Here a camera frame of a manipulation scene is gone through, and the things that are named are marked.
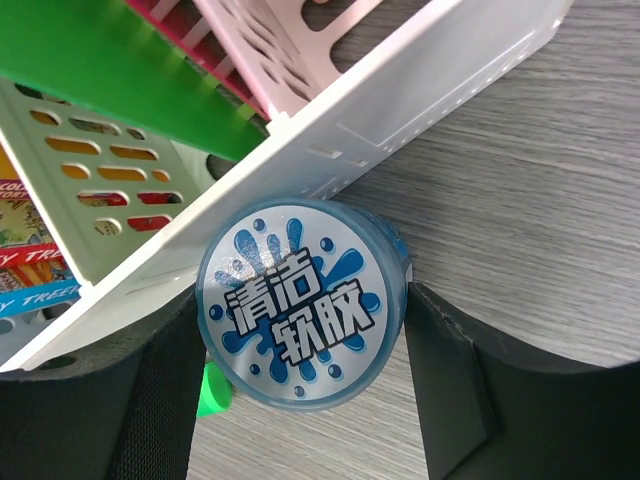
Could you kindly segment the blue round slime jar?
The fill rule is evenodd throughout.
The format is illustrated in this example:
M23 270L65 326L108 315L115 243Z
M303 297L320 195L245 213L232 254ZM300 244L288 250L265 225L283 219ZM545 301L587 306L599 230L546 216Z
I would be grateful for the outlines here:
M292 412L328 410L384 368L412 278L406 243L379 216L272 200L214 234L196 282L199 330L242 393Z

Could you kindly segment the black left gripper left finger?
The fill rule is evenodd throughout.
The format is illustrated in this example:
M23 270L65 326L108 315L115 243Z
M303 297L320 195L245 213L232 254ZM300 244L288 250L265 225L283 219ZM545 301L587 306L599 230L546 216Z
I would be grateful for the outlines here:
M2 373L2 478L185 478L204 359L187 289L86 347Z

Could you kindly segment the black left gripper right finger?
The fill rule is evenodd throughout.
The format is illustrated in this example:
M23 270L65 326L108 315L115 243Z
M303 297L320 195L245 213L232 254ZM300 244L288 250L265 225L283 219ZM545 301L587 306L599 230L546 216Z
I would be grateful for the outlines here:
M635 479L639 365L528 344L409 287L406 341L432 479Z

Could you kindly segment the green highlighter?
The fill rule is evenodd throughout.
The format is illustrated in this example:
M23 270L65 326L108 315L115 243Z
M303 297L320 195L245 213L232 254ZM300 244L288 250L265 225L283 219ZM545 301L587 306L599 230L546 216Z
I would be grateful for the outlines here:
M206 363L196 416L201 418L226 412L231 404L232 388L229 381L215 363Z

